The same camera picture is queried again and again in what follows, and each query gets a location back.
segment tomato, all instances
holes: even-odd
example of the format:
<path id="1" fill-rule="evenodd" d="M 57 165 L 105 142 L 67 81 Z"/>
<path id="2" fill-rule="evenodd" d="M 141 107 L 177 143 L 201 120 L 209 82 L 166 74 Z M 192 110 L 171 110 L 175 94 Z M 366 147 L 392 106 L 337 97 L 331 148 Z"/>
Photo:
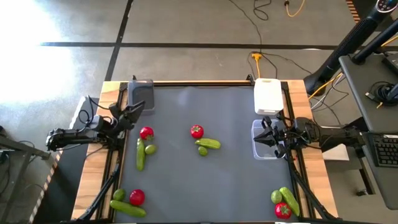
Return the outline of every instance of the tomato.
<path id="1" fill-rule="evenodd" d="M 281 202 L 275 205 L 275 215 L 281 219 L 288 219 L 292 215 L 292 210 L 286 203 Z"/>
<path id="2" fill-rule="evenodd" d="M 144 203 L 145 194 L 142 190 L 136 189 L 133 190 L 130 194 L 130 204 L 135 206 L 140 206 Z"/>
<path id="3" fill-rule="evenodd" d="M 150 127 L 143 127 L 141 131 L 139 131 L 139 136 L 143 140 L 152 140 L 154 138 L 154 130 Z"/>
<path id="4" fill-rule="evenodd" d="M 201 138 L 203 136 L 203 134 L 205 133 L 205 131 L 203 130 L 203 127 L 200 125 L 194 125 L 191 128 L 191 135 L 194 138 Z"/>

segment gray mat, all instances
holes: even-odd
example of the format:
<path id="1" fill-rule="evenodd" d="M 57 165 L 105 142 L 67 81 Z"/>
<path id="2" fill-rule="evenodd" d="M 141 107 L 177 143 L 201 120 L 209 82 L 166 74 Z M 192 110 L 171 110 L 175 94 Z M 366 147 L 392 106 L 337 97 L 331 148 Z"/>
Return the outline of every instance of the gray mat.
<path id="1" fill-rule="evenodd" d="M 142 189 L 145 218 L 117 212 L 116 223 L 271 221 L 271 192 L 292 188 L 287 163 L 257 161 L 251 143 L 253 89 L 155 88 L 155 113 L 142 116 L 128 136 L 121 188 Z M 206 157 L 197 151 L 190 127 L 221 142 Z M 136 170 L 136 141 L 143 126 L 154 129 L 155 154 Z"/>

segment keyboard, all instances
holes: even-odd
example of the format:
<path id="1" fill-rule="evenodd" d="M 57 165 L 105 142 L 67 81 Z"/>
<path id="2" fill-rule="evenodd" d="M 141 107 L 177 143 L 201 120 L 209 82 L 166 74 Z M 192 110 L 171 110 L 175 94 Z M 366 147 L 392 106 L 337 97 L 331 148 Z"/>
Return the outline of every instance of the keyboard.
<path id="1" fill-rule="evenodd" d="M 370 135 L 369 141 L 374 146 L 376 166 L 398 167 L 398 136 Z"/>

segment clear plastic container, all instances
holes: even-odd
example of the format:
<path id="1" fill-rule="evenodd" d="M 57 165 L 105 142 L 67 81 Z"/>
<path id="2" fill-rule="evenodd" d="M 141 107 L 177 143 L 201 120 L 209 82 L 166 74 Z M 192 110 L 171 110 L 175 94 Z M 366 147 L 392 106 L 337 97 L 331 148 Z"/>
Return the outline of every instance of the clear plastic container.
<path id="1" fill-rule="evenodd" d="M 274 127 L 277 119 L 272 119 L 271 126 Z M 269 159 L 277 159 L 275 156 L 275 150 L 277 150 L 276 146 L 269 147 L 266 144 L 262 144 L 259 142 L 255 142 L 253 139 L 254 137 L 258 136 L 259 134 L 263 133 L 264 129 L 261 126 L 261 120 L 257 119 L 253 121 L 253 125 L 251 127 L 251 141 L 253 146 L 253 154 L 254 158 L 258 160 L 269 160 Z"/>

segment lime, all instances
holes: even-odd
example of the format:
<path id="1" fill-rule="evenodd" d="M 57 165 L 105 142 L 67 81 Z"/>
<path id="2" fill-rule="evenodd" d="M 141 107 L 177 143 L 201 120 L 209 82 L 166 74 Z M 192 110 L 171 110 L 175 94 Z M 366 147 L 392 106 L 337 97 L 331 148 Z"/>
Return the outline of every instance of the lime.
<path id="1" fill-rule="evenodd" d="M 271 194 L 271 200 L 274 204 L 282 201 L 282 194 L 278 190 L 274 190 Z"/>
<path id="2" fill-rule="evenodd" d="M 198 151 L 199 151 L 199 155 L 201 155 L 201 156 L 207 155 L 207 149 L 203 146 L 199 146 Z"/>
<path id="3" fill-rule="evenodd" d="M 145 153 L 150 155 L 156 152 L 156 146 L 155 145 L 149 145 L 145 148 Z"/>
<path id="4" fill-rule="evenodd" d="M 113 200 L 123 201 L 126 192 L 123 189 L 117 189 L 113 193 Z"/>

